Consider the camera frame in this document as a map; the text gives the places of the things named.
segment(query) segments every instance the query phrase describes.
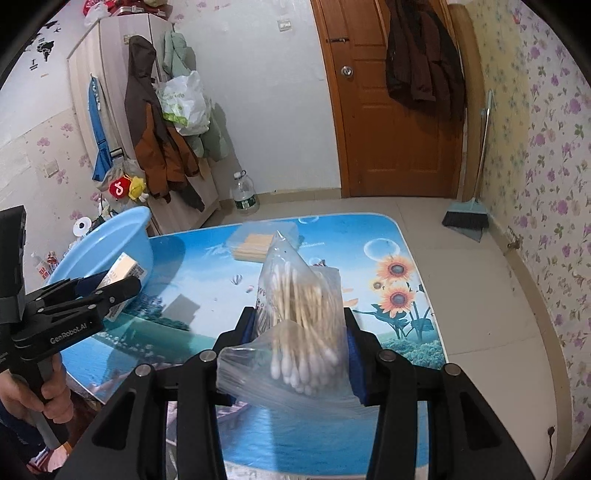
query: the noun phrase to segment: broom handle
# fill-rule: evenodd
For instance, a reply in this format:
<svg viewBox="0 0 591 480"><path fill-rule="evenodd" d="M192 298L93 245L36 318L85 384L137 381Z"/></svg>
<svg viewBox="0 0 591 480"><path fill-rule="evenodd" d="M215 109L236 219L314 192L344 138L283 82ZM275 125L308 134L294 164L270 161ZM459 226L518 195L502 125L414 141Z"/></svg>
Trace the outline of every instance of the broom handle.
<svg viewBox="0 0 591 480"><path fill-rule="evenodd" d="M492 109L492 90L488 91L488 100L486 102L485 110L485 121L484 121L484 134L482 135L482 143L480 144L480 163L478 165L478 175L476 176L476 184L474 185L474 197L478 200L477 193L479 191L478 186L480 185L480 179L482 177L482 171L484 170L484 155L486 153L486 139L488 137L488 126L491 121L491 109Z"/></svg>

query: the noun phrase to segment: light switch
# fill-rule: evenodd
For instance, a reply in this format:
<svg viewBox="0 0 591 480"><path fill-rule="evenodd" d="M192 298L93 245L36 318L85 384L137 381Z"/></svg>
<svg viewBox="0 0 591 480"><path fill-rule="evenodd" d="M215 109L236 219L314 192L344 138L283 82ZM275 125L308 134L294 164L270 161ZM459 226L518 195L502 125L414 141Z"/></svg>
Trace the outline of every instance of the light switch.
<svg viewBox="0 0 591 480"><path fill-rule="evenodd" d="M285 32L287 30L291 30L291 20L289 18L283 20L277 20L277 25L279 25L279 31Z"/></svg>

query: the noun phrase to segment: bottle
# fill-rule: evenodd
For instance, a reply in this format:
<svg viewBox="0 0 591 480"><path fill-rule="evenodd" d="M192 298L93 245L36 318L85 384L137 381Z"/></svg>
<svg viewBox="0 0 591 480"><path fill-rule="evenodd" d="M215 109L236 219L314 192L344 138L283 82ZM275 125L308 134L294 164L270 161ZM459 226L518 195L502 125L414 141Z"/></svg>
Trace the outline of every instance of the bottle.
<svg viewBox="0 0 591 480"><path fill-rule="evenodd" d="M255 188L251 178L246 175L246 170L237 171L234 174L236 180L232 189L232 196L238 212L249 215L259 209L259 203L256 199Z"/></svg>

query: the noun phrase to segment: power cord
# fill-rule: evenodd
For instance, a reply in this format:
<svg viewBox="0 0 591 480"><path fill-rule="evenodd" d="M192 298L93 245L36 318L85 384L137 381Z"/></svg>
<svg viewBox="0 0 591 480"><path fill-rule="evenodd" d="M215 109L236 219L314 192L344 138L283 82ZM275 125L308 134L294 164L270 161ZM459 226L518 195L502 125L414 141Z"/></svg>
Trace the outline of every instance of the power cord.
<svg viewBox="0 0 591 480"><path fill-rule="evenodd" d="M550 442L550 460L548 460L548 468L546 469L546 473L544 474L544 478L542 480L546 480L548 473L550 472L550 465L552 465L552 457L554 456L554 447L552 446L552 437L554 436L554 432L556 428L552 425L548 428L548 441Z"/></svg>

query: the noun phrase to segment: sunflower print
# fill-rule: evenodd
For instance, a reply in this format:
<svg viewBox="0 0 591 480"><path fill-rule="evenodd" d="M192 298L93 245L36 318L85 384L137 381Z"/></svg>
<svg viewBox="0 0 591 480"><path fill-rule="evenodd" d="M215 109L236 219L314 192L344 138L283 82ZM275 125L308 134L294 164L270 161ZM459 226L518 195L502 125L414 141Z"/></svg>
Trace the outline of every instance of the sunflower print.
<svg viewBox="0 0 591 480"><path fill-rule="evenodd" d="M378 277L387 281L410 281L414 270L413 262L402 255L390 255L378 263Z"/></svg>
<svg viewBox="0 0 591 480"><path fill-rule="evenodd" d="M398 312L409 312L413 301L414 292L406 283L397 282L386 287L379 306L384 313L389 313L390 318L394 318Z"/></svg>
<svg viewBox="0 0 591 480"><path fill-rule="evenodd" d="M374 278L371 282L369 282L369 289L376 293L382 293L387 285L388 283L381 278Z"/></svg>

